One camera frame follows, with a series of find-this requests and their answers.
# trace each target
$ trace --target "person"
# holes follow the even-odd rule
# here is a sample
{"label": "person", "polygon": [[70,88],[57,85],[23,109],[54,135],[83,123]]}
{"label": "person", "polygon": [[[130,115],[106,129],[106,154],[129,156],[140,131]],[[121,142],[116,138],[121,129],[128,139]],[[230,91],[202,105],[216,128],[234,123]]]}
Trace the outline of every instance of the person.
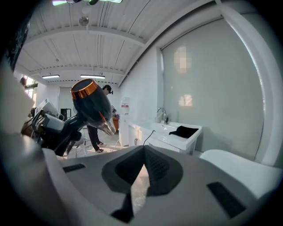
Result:
{"label": "person", "polygon": [[[109,85],[105,85],[102,90],[103,90],[103,93],[105,95],[108,95],[110,93],[113,94],[113,92],[111,92],[111,86]],[[93,127],[93,126],[90,126],[90,125],[87,125],[87,128],[88,128],[88,135],[89,135],[89,139],[92,143],[92,146],[94,148],[94,150],[98,153],[102,153],[104,150],[100,147],[104,147],[106,146],[106,143],[102,143],[99,138],[98,138],[98,134],[97,134],[97,128]]]}

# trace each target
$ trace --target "white sink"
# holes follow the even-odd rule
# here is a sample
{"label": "white sink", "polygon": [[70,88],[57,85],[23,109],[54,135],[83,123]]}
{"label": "white sink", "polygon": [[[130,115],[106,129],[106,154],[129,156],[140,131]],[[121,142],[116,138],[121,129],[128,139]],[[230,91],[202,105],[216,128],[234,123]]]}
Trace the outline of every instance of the white sink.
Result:
{"label": "white sink", "polygon": [[[177,128],[181,125],[188,128],[197,128],[198,130],[188,139],[173,134],[169,135],[169,132],[176,131]],[[164,124],[164,122],[156,123],[151,121],[136,121],[130,122],[129,126],[144,133],[143,137],[148,137],[151,132],[155,130],[155,132],[150,137],[151,139],[157,139],[181,150],[194,149],[196,139],[198,138],[202,130],[201,126],[176,122],[169,122],[168,124]]]}

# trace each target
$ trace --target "black towel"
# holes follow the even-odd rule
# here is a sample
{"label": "black towel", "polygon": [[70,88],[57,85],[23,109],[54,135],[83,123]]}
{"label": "black towel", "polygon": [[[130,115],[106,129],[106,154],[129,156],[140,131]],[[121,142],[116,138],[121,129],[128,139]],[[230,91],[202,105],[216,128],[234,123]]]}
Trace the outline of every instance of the black towel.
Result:
{"label": "black towel", "polygon": [[183,138],[189,138],[191,137],[195,132],[197,132],[198,129],[194,129],[194,128],[188,128],[188,127],[184,127],[184,126],[179,126],[177,128],[176,131],[173,131],[173,132],[169,132],[169,135],[170,134],[174,134],[176,136],[180,136],[180,137],[183,137]]}

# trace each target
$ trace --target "white ceiling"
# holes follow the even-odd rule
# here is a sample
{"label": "white ceiling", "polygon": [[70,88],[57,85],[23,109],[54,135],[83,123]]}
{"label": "white ceiling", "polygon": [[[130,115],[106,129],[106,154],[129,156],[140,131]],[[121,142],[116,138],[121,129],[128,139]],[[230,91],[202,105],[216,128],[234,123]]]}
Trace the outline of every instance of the white ceiling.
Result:
{"label": "white ceiling", "polygon": [[[59,6],[43,1],[31,18],[16,69],[37,77],[60,75],[49,83],[102,73],[104,82],[120,84],[133,59],[156,38],[157,30],[176,21],[176,14],[196,1],[99,1],[94,6],[87,6],[86,1]],[[79,24],[86,6],[91,9],[88,32]]]}

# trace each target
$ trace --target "ceiling beam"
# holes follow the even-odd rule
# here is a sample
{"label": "ceiling beam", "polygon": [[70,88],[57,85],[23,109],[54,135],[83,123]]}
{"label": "ceiling beam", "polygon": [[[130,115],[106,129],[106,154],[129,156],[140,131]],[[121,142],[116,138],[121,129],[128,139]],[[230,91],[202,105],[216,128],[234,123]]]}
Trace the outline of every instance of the ceiling beam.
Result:
{"label": "ceiling beam", "polygon": [[[151,44],[173,23],[175,23],[177,20],[188,14],[189,12],[195,10],[196,8],[209,3],[213,0],[198,0],[187,7],[180,10],[178,13],[175,13],[173,16],[169,17],[167,21],[164,22],[164,24],[156,31],[156,33],[146,42],[146,44],[141,48],[141,50],[132,58],[132,61],[130,62],[127,70],[125,71],[125,75],[128,75],[129,71],[131,71],[132,67],[135,65],[137,60],[142,56],[142,54],[151,46]],[[122,80],[119,83],[119,86],[122,84],[123,80],[126,78],[124,76]]]}
{"label": "ceiling beam", "polygon": [[27,77],[33,79],[34,81],[37,81],[38,83],[41,83],[43,85],[47,85],[47,81],[45,79],[43,79],[39,75],[33,75],[29,70],[27,70],[24,66],[22,66],[20,64],[16,64],[15,70],[17,70],[21,74],[26,75]]}
{"label": "ceiling beam", "polygon": [[[46,68],[38,71],[30,72],[30,75],[47,75],[49,73],[53,74],[55,72],[62,72],[62,71],[88,71],[92,74],[92,67],[91,66],[63,66],[63,67],[54,67],[54,68]],[[101,68],[101,67],[93,67],[94,72],[102,72],[102,73],[111,73],[113,75],[125,75],[125,72],[120,70],[115,70],[111,68]]]}
{"label": "ceiling beam", "polygon": [[[59,37],[63,34],[72,35],[72,34],[81,34],[83,32],[87,32],[86,27],[84,26],[71,26],[71,27],[64,27],[60,29],[50,30],[50,31],[44,32],[42,34],[39,34],[32,38],[27,39],[25,42],[25,45],[30,45],[34,41],[42,41],[48,38]],[[100,34],[100,35],[108,35],[112,37],[117,37],[117,38],[120,38],[126,41],[130,41],[139,46],[144,46],[146,43],[146,41],[142,38],[139,38],[137,36],[134,36],[124,31],[110,29],[106,27],[89,26],[88,32],[90,34]]]}

